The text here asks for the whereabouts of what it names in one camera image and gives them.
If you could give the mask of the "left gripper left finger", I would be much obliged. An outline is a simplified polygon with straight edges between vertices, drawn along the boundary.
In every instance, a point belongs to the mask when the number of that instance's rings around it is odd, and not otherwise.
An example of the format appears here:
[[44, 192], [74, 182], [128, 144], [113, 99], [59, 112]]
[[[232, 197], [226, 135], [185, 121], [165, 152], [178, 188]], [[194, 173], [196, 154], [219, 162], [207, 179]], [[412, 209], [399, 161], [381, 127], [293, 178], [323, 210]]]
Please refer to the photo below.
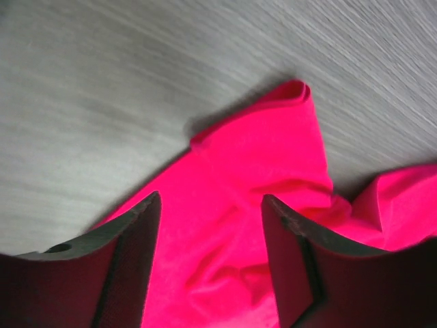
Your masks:
[[1, 255], [2, 327], [140, 327], [160, 223], [157, 192], [45, 252]]

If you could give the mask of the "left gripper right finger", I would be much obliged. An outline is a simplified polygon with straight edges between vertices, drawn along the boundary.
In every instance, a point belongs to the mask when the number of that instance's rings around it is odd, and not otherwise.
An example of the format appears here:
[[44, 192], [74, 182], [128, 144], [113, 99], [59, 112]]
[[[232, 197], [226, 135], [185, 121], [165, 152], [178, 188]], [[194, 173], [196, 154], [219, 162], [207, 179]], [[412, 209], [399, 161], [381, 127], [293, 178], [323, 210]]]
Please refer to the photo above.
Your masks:
[[435, 327], [436, 239], [384, 251], [262, 200], [281, 327]]

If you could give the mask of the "magenta t shirt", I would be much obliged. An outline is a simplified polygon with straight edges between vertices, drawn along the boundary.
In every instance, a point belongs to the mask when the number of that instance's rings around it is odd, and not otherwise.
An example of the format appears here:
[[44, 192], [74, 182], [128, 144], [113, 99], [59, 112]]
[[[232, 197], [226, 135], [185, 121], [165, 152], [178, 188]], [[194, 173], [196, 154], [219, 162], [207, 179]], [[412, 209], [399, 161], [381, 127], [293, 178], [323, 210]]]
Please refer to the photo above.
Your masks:
[[152, 192], [160, 194], [161, 219], [142, 327], [281, 327], [262, 221], [266, 195], [384, 251], [436, 239], [436, 165], [380, 174], [353, 201], [337, 195], [302, 81], [195, 136], [119, 213]]

